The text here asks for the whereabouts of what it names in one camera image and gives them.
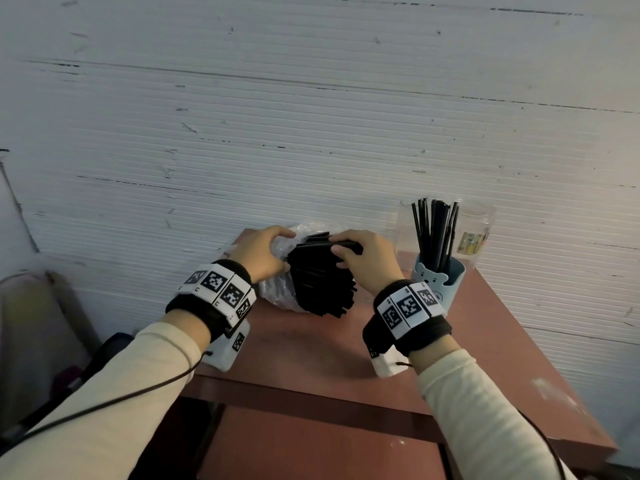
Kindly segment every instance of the clear plastic bag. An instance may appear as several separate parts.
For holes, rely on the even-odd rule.
[[[348,229],[342,223],[336,221],[304,221],[300,224],[290,227],[295,231],[296,236],[293,239],[286,237],[276,237],[271,243],[271,253],[278,259],[284,259],[292,250],[303,242],[308,236],[318,234],[320,232],[329,232],[336,234]],[[295,312],[304,312],[298,305],[296,300],[296,292],[293,288],[293,281],[289,273],[275,276],[270,280],[260,282],[260,296],[284,310],[293,310]]]

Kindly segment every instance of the white corrugated board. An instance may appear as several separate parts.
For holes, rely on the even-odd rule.
[[[640,413],[638,0],[8,5],[5,167],[102,336],[244,227],[453,193],[498,207],[480,268],[609,432]]]

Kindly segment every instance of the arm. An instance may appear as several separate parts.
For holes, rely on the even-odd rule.
[[[395,290],[390,285],[404,280],[393,246],[379,235],[351,230],[332,239],[362,245],[360,256],[340,246],[332,247],[332,252],[344,260],[338,265],[348,267],[358,284],[376,296],[375,302],[388,298],[387,290]],[[410,334],[420,334],[428,323],[412,328],[400,340],[405,346],[420,343],[419,337]],[[561,478],[544,440],[451,335],[410,350],[420,392],[465,480]],[[564,472],[567,479],[575,480],[568,468]]]
[[[269,251],[276,235],[293,237],[295,233],[279,226],[256,232],[242,241],[230,257],[244,266],[254,282],[286,268]],[[141,331],[36,428],[171,379],[194,366],[210,341],[209,329],[199,318],[172,310],[162,322]],[[0,477],[126,479],[192,375],[28,439],[0,458]]]

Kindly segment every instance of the sleeve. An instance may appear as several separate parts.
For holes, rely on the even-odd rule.
[[[547,444],[466,350],[441,358],[418,384],[465,480],[561,478]]]
[[[163,322],[149,325],[36,428],[171,379],[200,357],[196,343],[182,330]],[[192,376],[34,436],[0,458],[0,477],[126,479]]]

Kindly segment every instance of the bundle of black straws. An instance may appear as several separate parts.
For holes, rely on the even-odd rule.
[[[348,269],[335,266],[340,261],[331,252],[335,244],[362,254],[362,246],[357,242],[329,242],[329,233],[323,232],[297,245],[287,261],[300,307],[316,315],[329,313],[340,318],[353,306],[356,282]]]
[[[420,262],[434,273],[449,273],[453,241],[456,238],[456,223],[460,206],[426,198],[412,203],[415,231],[420,246]]]

